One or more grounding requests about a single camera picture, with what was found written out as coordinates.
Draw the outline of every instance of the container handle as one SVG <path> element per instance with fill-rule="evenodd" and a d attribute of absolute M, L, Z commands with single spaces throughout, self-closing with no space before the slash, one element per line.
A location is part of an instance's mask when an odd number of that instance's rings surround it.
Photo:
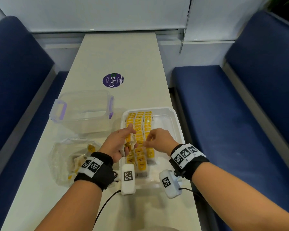
<path fill-rule="evenodd" d="M 50 111 L 50 114 L 49 114 L 50 119 L 52 121 L 54 121 L 54 122 L 58 122 L 58 119 L 57 119 L 58 116 L 56 115 L 57 110 L 58 110 L 58 104 L 63 104 L 63 108 L 61 110 L 61 113 L 60 113 L 60 116 L 59 116 L 59 120 L 63 120 L 65 112 L 66 112 L 66 108 L 67 108 L 67 103 L 64 102 L 63 100 L 57 100 L 56 99 L 54 101 L 54 105 L 53 105 L 53 107 L 52 107 L 52 109 Z"/>
<path fill-rule="evenodd" d="M 110 97 L 110 101 L 109 101 L 109 120 L 112 118 L 113 116 L 113 102 L 114 102 L 115 97 L 112 95 Z"/>

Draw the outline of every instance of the black wrist strap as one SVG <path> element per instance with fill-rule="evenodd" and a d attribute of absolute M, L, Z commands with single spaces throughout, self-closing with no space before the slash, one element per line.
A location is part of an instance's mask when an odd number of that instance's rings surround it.
<path fill-rule="evenodd" d="M 210 162 L 201 151 L 190 143 L 179 144 L 173 149 L 170 156 L 169 162 L 175 170 L 174 174 L 188 180 L 192 179 L 194 172 L 201 163 Z"/>
<path fill-rule="evenodd" d="M 94 152 L 80 167 L 74 181 L 85 180 L 93 182 L 103 191 L 115 180 L 112 165 L 111 156 L 98 151 Z"/>

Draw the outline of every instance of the plastic bag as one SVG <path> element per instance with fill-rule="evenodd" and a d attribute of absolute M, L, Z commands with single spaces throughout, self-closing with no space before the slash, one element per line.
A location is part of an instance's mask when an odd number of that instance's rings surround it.
<path fill-rule="evenodd" d="M 55 143 L 48 155 L 50 173 L 59 186 L 69 187 L 74 183 L 78 169 L 92 152 L 101 145 L 94 140 L 65 139 Z"/>

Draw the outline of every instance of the circular sticker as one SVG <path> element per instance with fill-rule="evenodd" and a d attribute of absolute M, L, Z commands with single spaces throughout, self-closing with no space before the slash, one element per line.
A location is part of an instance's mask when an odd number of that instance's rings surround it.
<path fill-rule="evenodd" d="M 103 78 L 106 87 L 118 87 L 123 84 L 124 77 L 119 73 L 110 73 Z"/>

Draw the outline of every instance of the blue seat cushion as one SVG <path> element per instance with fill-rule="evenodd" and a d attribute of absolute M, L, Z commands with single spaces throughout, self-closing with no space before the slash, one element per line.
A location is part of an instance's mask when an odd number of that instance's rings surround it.
<path fill-rule="evenodd" d="M 0 21 L 0 150 L 53 65 L 18 18 Z"/>
<path fill-rule="evenodd" d="M 0 175 L 0 229 L 49 119 L 68 72 L 59 72 Z"/>
<path fill-rule="evenodd" d="M 256 13 L 226 59 L 289 144 L 289 25 Z"/>
<path fill-rule="evenodd" d="M 193 144 L 289 212 L 289 169 L 220 66 L 176 67 L 173 80 Z"/>

